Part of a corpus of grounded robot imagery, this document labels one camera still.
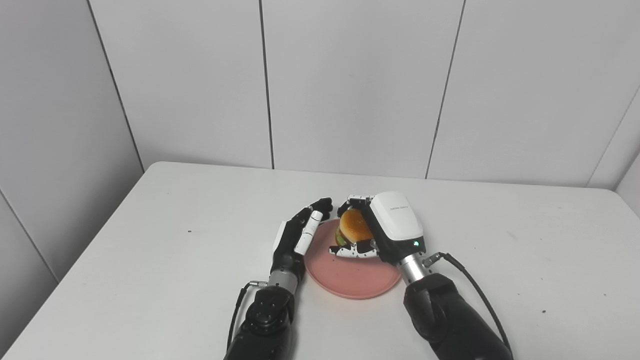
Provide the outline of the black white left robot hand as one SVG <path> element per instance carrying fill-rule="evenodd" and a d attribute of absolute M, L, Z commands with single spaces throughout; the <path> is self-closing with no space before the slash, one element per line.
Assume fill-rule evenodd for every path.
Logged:
<path fill-rule="evenodd" d="M 295 292 L 306 273 L 305 254 L 320 223 L 327 221 L 333 200 L 324 197 L 307 205 L 279 228 L 272 255 L 269 284 Z"/>

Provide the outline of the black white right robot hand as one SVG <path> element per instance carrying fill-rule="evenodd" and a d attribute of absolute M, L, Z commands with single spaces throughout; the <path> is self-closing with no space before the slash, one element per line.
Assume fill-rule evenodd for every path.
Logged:
<path fill-rule="evenodd" d="M 337 210 L 336 244 L 330 254 L 348 259 L 379 258 L 396 267 L 419 264 L 425 233 L 407 197 L 398 191 L 350 195 Z"/>

